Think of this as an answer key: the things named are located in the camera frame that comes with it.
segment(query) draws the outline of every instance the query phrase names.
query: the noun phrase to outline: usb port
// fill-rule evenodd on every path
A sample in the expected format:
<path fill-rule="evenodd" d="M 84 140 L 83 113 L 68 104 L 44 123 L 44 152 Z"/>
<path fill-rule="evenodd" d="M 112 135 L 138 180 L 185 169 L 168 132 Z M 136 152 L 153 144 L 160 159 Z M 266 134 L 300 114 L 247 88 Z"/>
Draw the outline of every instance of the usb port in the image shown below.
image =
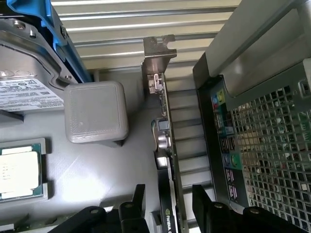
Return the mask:
<path fill-rule="evenodd" d="M 235 150 L 235 144 L 234 144 L 233 137 L 229 138 L 229 147 L 230 147 L 230 150 Z"/>
<path fill-rule="evenodd" d="M 232 187 L 232 188 L 233 188 L 233 197 L 234 199 L 236 199 L 238 197 L 237 190 L 235 187 Z"/>
<path fill-rule="evenodd" d="M 228 139 L 225 138 L 225 150 L 228 151 L 229 150 L 229 143 L 228 143 Z"/>
<path fill-rule="evenodd" d="M 234 194 L 233 194 L 233 188 L 231 185 L 228 185 L 229 188 L 229 194 L 230 194 L 230 198 L 234 198 Z"/>
<path fill-rule="evenodd" d="M 220 117 L 219 114 L 216 114 L 215 123 L 216 123 L 216 127 L 217 127 L 218 129 L 221 129 L 221 128 L 222 128 L 222 126 L 223 126 L 223 124 L 222 124 L 222 119 L 221 119 L 221 117 Z"/>
<path fill-rule="evenodd" d="M 230 179 L 231 179 L 231 181 L 234 182 L 234 177 L 233 177 L 233 172 L 232 172 L 232 170 L 230 170 L 229 173 L 230 173 Z"/>
<path fill-rule="evenodd" d="M 220 138 L 220 146 L 221 146 L 221 150 L 222 150 L 222 153 L 225 153 L 226 150 L 225 150 L 225 141 L 223 138 Z"/>
<path fill-rule="evenodd" d="M 225 170 L 225 174 L 226 174 L 226 176 L 227 176 L 227 181 L 228 181 L 228 182 L 231 181 L 229 170 L 226 169 L 226 170 Z"/>

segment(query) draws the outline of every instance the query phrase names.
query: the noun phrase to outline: blue plastic bracket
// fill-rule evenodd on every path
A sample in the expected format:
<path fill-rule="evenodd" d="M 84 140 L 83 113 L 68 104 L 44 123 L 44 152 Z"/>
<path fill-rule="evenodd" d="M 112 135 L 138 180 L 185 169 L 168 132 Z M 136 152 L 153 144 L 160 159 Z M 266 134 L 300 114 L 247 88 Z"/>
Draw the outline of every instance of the blue plastic bracket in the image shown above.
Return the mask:
<path fill-rule="evenodd" d="M 54 51 L 63 62 L 69 63 L 75 72 L 76 80 L 80 83 L 93 81 L 57 12 L 52 7 L 51 0 L 6 0 L 6 2 L 16 13 L 39 17 L 41 26 L 49 29 L 53 35 Z"/>

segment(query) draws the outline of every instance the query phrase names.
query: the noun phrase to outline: cable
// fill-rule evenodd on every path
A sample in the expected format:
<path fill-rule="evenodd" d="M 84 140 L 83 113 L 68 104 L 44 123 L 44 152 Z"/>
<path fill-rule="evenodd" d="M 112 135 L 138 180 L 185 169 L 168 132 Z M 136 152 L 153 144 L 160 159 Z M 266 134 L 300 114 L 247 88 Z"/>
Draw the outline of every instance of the cable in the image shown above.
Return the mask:
<path fill-rule="evenodd" d="M 157 140 L 156 140 L 155 128 L 156 128 L 156 121 L 153 120 L 153 121 L 151 122 L 151 132 L 152 132 L 152 134 L 153 134 L 153 136 L 154 136 L 154 139 L 155 139 L 155 151 L 157 151 L 157 149 L 158 149 L 158 144 L 157 144 Z"/>

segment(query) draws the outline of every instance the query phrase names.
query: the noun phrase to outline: gray plastic block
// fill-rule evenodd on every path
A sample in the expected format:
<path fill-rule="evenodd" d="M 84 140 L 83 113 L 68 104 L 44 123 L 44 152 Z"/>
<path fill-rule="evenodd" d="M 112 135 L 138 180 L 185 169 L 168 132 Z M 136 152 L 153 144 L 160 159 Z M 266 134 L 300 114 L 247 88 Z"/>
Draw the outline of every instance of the gray plastic block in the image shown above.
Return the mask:
<path fill-rule="evenodd" d="M 128 135 L 123 86 L 119 82 L 71 84 L 64 91 L 67 139 L 112 142 Z"/>

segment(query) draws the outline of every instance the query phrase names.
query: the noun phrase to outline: metal mesh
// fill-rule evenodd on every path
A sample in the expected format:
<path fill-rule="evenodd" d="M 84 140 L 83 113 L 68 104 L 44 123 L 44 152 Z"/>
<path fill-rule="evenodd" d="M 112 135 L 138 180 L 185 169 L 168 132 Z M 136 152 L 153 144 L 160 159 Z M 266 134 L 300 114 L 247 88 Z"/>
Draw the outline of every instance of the metal mesh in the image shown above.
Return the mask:
<path fill-rule="evenodd" d="M 287 86 L 231 113 L 249 204 L 311 231 L 311 111 Z"/>

